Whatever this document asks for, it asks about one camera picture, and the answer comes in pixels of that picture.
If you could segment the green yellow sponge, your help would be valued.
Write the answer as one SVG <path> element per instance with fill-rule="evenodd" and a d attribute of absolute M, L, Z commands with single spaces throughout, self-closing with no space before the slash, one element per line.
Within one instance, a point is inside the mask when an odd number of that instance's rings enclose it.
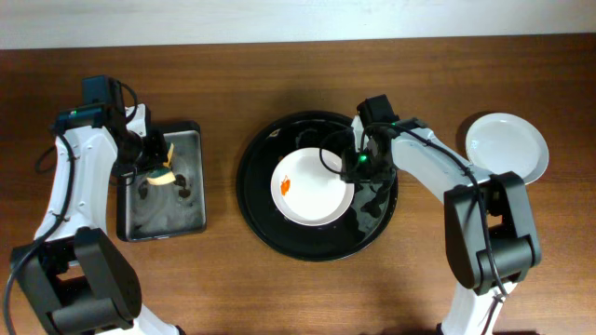
<path fill-rule="evenodd" d="M 172 172 L 172 157 L 174 151 L 174 144 L 168 142 L 167 160 L 159 168 L 154 169 L 147 174 L 146 180 L 149 184 L 154 186 L 161 186 L 176 181 L 175 174 Z"/>

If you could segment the white plate bottom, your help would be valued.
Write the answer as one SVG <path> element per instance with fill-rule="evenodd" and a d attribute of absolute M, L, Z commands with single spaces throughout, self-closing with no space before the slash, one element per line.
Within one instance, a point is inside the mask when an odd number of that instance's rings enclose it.
<path fill-rule="evenodd" d="M 336 173 L 342 165 L 339 155 L 311 147 L 284 156 L 275 167 L 270 192 L 281 214 L 299 225 L 318 227 L 339 219 L 350 207 L 355 185 Z M 285 176 L 291 180 L 285 196 L 279 186 Z"/>

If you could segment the white plate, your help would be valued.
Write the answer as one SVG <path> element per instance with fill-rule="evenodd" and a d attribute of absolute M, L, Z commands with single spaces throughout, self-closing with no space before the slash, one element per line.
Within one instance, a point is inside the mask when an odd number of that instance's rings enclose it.
<path fill-rule="evenodd" d="M 526 160 L 522 179 L 525 184 L 530 184 L 539 180 L 546 172 L 549 166 L 549 150 L 539 148 L 533 152 Z"/>
<path fill-rule="evenodd" d="M 548 145 L 538 129 L 514 114 L 492 113 L 480 117 L 468 128 L 468 159 L 496 174 L 514 172 L 522 178 L 526 160 Z"/>
<path fill-rule="evenodd" d="M 311 147 L 284 156 L 275 167 L 270 192 L 281 214 L 299 225 L 318 227 L 339 219 L 350 207 L 355 185 L 336 173 L 342 165 L 339 155 Z M 291 180 L 285 196 L 279 186 L 285 176 Z"/>

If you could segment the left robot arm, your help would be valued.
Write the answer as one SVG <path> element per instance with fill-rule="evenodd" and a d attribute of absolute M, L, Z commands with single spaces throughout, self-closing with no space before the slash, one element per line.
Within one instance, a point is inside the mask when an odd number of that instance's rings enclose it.
<path fill-rule="evenodd" d="M 143 304 L 138 276 L 107 235 L 112 178 L 121 187 L 141 173 L 152 184 L 175 180 L 173 144 L 150 126 L 142 107 L 126 108 L 128 88 L 108 75 L 84 79 L 82 105 L 60 112 L 51 127 L 57 158 L 52 192 L 33 242 L 11 252 L 2 299 L 8 333 L 15 331 L 15 286 L 48 334 L 183 331 Z"/>

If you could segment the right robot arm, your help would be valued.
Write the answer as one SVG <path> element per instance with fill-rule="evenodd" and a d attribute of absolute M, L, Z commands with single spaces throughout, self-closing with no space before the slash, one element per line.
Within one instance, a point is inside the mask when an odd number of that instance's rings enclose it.
<path fill-rule="evenodd" d="M 357 111 L 341 179 L 375 183 L 382 197 L 405 171 L 440 200 L 446 257 L 457 284 L 437 332 L 492 333 L 510 293 L 542 259 L 524 181 L 470 163 L 421 120 L 399 118 L 385 95 L 364 100 Z"/>

